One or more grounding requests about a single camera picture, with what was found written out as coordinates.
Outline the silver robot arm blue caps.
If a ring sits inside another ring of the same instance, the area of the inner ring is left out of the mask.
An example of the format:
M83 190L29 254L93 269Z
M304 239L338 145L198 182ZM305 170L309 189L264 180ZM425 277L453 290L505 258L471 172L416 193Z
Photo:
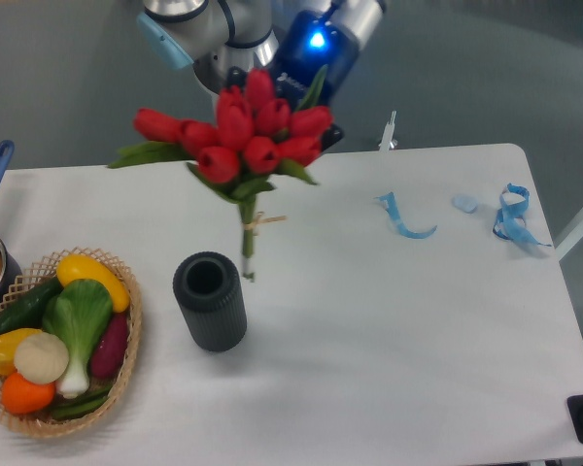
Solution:
M385 1L146 1L137 25L171 69L212 97L264 69L292 106L328 105L388 8Z

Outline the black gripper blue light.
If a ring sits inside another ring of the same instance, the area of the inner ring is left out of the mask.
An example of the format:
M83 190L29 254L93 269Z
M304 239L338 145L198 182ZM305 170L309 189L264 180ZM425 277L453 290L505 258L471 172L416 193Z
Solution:
M277 92L294 107L308 94L322 68L326 68L326 77L318 103L327 105L360 55L359 39L335 22L334 15L338 12L337 8L329 8L323 13L312 10L298 13L268 65ZM244 91L247 78L246 70L233 66L227 72L225 89L231 91L237 87ZM329 150L344 137L344 130L332 124L320 137L322 151Z

